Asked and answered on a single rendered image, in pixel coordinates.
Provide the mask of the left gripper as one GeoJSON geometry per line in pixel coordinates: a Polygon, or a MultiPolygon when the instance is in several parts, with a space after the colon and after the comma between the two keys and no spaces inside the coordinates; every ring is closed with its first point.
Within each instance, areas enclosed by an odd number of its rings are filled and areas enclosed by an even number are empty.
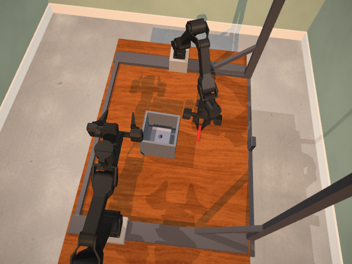
{"type": "MultiPolygon", "coordinates": [[[[93,121],[92,123],[87,124],[86,130],[91,137],[95,137],[96,127],[103,126],[104,122],[106,122],[107,116],[108,116],[108,109],[104,112],[104,114],[101,116],[101,118],[99,120],[93,121]]],[[[122,133],[122,136],[121,136],[121,140],[118,143],[118,145],[113,146],[115,151],[120,153],[123,137],[130,138],[131,142],[141,143],[143,141],[143,137],[144,137],[143,130],[140,129],[139,127],[136,127],[134,113],[132,113],[132,116],[131,116],[131,126],[130,127],[131,127],[130,132],[119,131],[120,133],[122,133]]]]}

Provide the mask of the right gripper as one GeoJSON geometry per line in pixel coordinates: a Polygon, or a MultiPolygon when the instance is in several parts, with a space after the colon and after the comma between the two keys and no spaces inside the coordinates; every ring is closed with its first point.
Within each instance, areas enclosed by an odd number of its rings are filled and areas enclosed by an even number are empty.
{"type": "Polygon", "coordinates": [[[214,120],[213,124],[214,125],[218,125],[218,126],[221,126],[222,124],[222,115],[219,115],[215,118],[212,118],[208,112],[206,111],[206,109],[202,106],[198,106],[198,111],[197,113],[195,112],[192,112],[192,109],[188,109],[188,108],[185,108],[184,111],[183,111],[183,116],[182,118],[183,119],[187,119],[189,120],[191,118],[191,116],[193,117],[193,122],[195,123],[196,127],[197,127],[197,130],[199,128],[199,118],[201,119],[204,119],[204,122],[203,122],[203,125],[201,127],[201,131],[207,126],[207,125],[210,125],[210,121],[211,120],[214,120]]]}

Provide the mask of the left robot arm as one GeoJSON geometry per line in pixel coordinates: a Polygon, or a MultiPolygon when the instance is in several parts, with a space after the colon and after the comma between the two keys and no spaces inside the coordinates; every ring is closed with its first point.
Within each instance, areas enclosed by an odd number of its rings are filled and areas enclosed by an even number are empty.
{"type": "Polygon", "coordinates": [[[122,228],[121,211],[105,209],[108,198],[118,184],[117,165],[120,153],[113,146],[118,145],[122,133],[119,132],[117,123],[104,122],[103,126],[96,127],[95,136],[103,140],[94,147],[98,158],[98,164],[93,163],[91,167],[94,193],[83,230],[78,236],[77,248],[70,257],[70,264],[103,264],[103,249],[108,238],[120,238],[118,236],[122,228]],[[80,246],[87,248],[76,255],[80,246]]]}

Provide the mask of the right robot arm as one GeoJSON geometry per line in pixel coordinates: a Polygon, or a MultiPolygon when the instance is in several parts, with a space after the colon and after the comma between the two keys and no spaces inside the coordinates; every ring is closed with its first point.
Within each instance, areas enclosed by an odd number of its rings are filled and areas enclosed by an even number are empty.
{"type": "Polygon", "coordinates": [[[187,22],[186,31],[183,33],[183,35],[171,41],[171,45],[175,51],[173,53],[173,58],[175,59],[185,59],[186,49],[190,48],[191,41],[196,45],[198,49],[200,70],[200,76],[198,78],[197,85],[200,100],[197,99],[196,106],[198,107],[200,105],[204,107],[208,114],[212,118],[215,118],[221,114],[222,110],[215,101],[215,98],[218,98],[218,89],[215,80],[211,75],[209,55],[210,41],[208,35],[209,27],[207,22],[204,21],[204,18],[191,20],[187,22]],[[205,39],[198,40],[198,38],[195,37],[197,34],[205,32],[205,39]],[[211,94],[211,92],[215,93],[211,94]]]}

